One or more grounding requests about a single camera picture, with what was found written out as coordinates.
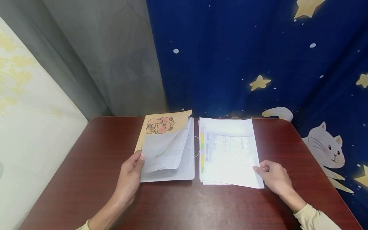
yellow star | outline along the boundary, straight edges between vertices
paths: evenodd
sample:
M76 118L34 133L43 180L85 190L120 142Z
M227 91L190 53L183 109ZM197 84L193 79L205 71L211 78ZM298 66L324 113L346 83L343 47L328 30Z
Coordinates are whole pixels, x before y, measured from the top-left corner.
M361 74L356 85L362 85L364 88L368 86L368 74Z
M317 6L321 5L324 1L325 0L297 0L297 5L299 8L294 19L303 15L311 18Z
M252 87L251 91L255 90L256 88L266 88L266 84L269 83L271 80L269 79L264 79L261 75L259 75L257 77L257 80L255 80L254 82L250 83L249 85Z
M368 187L368 166L363 165L363 168L364 168L364 176L354 178L354 180Z

cat face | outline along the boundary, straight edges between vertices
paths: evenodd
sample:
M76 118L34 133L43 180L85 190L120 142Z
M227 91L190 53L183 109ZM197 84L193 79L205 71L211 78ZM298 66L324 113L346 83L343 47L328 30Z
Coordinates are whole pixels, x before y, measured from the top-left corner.
M341 149L343 140L340 136L332 137L326 131L325 122L310 130L307 146L321 166L326 166L330 169L344 166L345 157Z

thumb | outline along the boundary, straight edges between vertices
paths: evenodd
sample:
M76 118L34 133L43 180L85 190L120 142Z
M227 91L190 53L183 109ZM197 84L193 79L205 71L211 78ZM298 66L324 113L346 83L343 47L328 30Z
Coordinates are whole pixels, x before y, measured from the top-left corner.
M145 159L146 159L146 156L142 154L139 157L138 161L135 163L135 167L134 167L133 171L135 171L136 173L141 174Z
M258 166L253 166L253 170L258 173L262 178L263 176L267 173L265 171L263 171L260 167Z

sleeve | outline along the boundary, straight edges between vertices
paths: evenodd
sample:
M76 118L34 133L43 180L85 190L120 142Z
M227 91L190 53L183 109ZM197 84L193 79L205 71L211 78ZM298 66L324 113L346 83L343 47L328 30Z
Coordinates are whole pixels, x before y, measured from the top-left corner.
M326 214L307 204L294 216L303 230L341 230Z
M87 220L87 222L82 227L78 228L77 230L90 230L88 226L88 222L89 220Z

cat ear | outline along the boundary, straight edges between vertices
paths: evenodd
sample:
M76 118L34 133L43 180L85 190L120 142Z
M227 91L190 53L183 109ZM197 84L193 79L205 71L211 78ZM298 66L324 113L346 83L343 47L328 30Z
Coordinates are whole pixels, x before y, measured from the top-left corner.
M340 137L340 135L334 137L336 142L340 145L340 147L343 146L343 139Z
M326 123L325 122L322 122L322 124L320 125L320 127L326 131Z

